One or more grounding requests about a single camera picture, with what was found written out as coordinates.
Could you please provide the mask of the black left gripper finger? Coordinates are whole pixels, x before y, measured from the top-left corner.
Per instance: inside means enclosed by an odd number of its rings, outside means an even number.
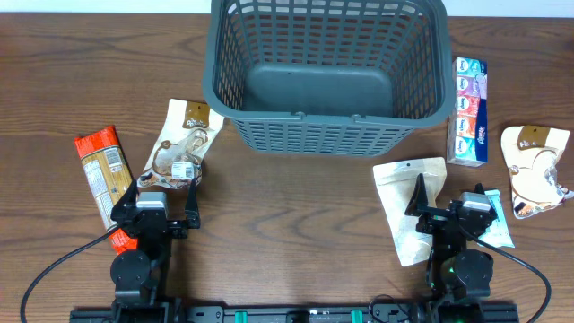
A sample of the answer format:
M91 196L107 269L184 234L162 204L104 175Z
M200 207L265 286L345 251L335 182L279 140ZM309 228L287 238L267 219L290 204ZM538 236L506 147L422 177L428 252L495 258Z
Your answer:
M139 195L137 181L133 180L125 194L113 206L110 218L116 223L127 223L136 214L136 201Z
M184 209L187 227L189 229L199 229L201 227L201 218L196 199L196 187L197 180L193 179L188 188L187 201Z

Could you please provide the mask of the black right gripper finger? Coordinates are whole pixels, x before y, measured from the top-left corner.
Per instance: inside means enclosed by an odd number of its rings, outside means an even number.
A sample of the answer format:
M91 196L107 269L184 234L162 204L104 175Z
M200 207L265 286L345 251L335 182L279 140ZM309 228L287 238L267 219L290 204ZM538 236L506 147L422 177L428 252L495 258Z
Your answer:
M483 213L489 213L491 215L496 215L497 212L491 203L491 200L486 195L483 185L478 183L474 187L474 209Z
M429 206L424 175L422 173L420 173L416 178L413 195L407 204L404 214L406 216L414 216L417 218L441 215L440 209Z

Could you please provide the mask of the Kleenex tissue multipack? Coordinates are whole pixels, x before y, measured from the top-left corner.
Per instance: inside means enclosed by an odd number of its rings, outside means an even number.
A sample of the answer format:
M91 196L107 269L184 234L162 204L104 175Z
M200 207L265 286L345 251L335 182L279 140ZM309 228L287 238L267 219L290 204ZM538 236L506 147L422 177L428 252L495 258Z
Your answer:
M448 118L447 163L480 167L488 161L488 65L457 57L453 80L455 105Z

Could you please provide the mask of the light blue snack bar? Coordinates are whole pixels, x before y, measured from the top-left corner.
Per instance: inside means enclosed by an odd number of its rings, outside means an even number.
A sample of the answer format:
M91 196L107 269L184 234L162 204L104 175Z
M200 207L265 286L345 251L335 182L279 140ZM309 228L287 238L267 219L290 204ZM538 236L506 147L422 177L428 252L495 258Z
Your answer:
M509 233L509 227L503 211L499 190L487 190L485 195L489 198L491 206L497 214L497 219L492 222L491 226L479 237L479 239L493 247L515 248L515 244L513 243Z

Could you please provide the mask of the beige dried mushroom pouch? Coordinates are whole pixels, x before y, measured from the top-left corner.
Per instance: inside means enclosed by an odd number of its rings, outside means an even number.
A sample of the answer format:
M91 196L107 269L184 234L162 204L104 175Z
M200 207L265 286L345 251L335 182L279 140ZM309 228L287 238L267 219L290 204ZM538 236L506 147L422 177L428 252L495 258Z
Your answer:
M171 99L161 133L137 178L138 187L182 189L199 184L203 159L223 123L224 116L205 103Z

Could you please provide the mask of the beige pouch white contents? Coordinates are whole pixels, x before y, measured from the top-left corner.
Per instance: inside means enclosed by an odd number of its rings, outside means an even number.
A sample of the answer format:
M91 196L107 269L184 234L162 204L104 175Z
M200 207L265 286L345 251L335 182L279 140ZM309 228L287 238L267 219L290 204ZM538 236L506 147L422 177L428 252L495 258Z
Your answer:
M506 128L500 147L509 171L512 211L526 219L552 210L573 198L573 191L558 182L556 164L570 131L542 126Z

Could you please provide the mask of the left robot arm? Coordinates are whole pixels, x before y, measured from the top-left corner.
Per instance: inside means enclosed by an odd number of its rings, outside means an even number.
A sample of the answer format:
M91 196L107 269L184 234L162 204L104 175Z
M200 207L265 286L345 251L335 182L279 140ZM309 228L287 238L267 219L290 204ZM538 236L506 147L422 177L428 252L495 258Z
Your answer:
M197 180L188 186L185 218L168 218L163 192L138 190L134 180L111 211L111 219L136 247L116 256L110 277L115 284L114 322L185 322L182 300L165 294L172 241L183 240L201 226L196 200Z

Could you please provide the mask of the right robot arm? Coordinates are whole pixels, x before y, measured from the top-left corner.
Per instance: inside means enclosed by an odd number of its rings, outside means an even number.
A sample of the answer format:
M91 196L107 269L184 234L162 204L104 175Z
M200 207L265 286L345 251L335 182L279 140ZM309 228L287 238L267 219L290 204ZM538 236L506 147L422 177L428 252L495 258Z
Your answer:
M482 185L439 209L430 206L424 176L419 174L404 214L418 219L417 232L432 237L426 269L432 298L412 307L412 320L483 322L480 299L491 293L493 259L467 247L471 236L482 235L497 219Z

